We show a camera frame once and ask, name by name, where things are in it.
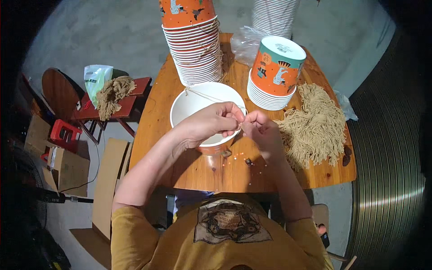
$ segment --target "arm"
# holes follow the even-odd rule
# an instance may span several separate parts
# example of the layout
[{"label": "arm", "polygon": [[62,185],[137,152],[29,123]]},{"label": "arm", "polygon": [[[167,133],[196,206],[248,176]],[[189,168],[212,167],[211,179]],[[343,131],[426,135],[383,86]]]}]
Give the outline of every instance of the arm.
[{"label": "arm", "polygon": [[126,174],[114,196],[113,212],[126,205],[145,205],[162,175],[181,153],[199,146],[216,133],[224,137],[232,135],[244,119],[233,102],[212,104],[184,119]]},{"label": "arm", "polygon": [[333,269],[312,220],[312,208],[291,166],[286,161],[277,124],[264,113],[253,111],[246,116],[241,127],[245,135],[255,141],[262,157],[273,172],[273,180],[287,221],[286,231],[310,257],[310,260],[305,262],[307,268]]},{"label": "arm", "polygon": [[272,168],[285,219],[292,222],[311,218],[308,199],[286,161],[277,124],[264,113],[253,111],[246,116],[242,129],[257,144],[262,157]]},{"label": "arm", "polygon": [[153,257],[159,235],[135,206],[145,205],[162,175],[188,148],[216,133],[226,137],[245,116],[232,102],[212,104],[165,134],[124,177],[112,204],[112,269],[142,269]]}]

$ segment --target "yellow t-shirt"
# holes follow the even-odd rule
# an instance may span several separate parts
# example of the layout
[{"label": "yellow t-shirt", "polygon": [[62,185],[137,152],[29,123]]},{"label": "yellow t-shirt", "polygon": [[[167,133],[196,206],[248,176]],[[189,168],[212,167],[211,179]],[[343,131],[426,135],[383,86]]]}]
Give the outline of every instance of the yellow t-shirt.
[{"label": "yellow t-shirt", "polygon": [[285,231],[262,209],[228,199],[186,213],[161,236],[140,209],[116,210],[111,258],[113,270],[333,269],[312,219]]}]

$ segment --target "clear plastic bag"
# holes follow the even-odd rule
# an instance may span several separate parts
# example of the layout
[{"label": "clear plastic bag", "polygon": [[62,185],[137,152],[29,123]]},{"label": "clear plastic bag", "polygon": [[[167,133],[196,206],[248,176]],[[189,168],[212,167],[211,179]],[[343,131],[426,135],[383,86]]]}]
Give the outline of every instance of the clear plastic bag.
[{"label": "clear plastic bag", "polygon": [[359,118],[357,117],[356,113],[351,107],[351,103],[349,102],[349,99],[344,94],[340,93],[337,90],[333,90],[333,92],[336,94],[336,98],[337,101],[339,102],[339,106],[342,109],[343,114],[345,115],[345,121],[348,121],[349,119],[353,119],[354,121],[357,121]]},{"label": "clear plastic bag", "polygon": [[101,91],[106,81],[111,80],[114,67],[105,65],[90,65],[84,67],[84,84],[93,106],[98,106],[96,93]]},{"label": "clear plastic bag", "polygon": [[243,26],[231,37],[231,50],[235,59],[251,67],[260,46],[261,39],[267,34],[250,26]]}]

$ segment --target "stack of paper bowls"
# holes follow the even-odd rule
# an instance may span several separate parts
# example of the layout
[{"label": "stack of paper bowls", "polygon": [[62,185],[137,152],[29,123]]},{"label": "stack of paper bowls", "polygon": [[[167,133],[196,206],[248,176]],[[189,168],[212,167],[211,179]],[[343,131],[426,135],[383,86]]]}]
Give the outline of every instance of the stack of paper bowls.
[{"label": "stack of paper bowls", "polygon": [[220,81],[222,51],[213,1],[166,0],[159,5],[162,29],[181,83],[193,86]]},{"label": "stack of paper bowls", "polygon": [[266,36],[249,71],[248,96],[257,106],[277,111],[287,106],[297,89],[306,52],[279,36]]},{"label": "stack of paper bowls", "polygon": [[300,0],[255,0],[252,24],[271,35],[290,39],[299,3]]}]

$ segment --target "chair backrest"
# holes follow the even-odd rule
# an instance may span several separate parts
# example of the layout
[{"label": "chair backrest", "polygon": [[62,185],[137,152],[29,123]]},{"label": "chair backrest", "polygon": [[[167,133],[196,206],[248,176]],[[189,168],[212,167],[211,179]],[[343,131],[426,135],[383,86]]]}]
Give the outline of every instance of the chair backrest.
[{"label": "chair backrest", "polygon": [[68,122],[80,100],[70,80],[60,70],[50,67],[42,75],[42,91],[56,117]]}]

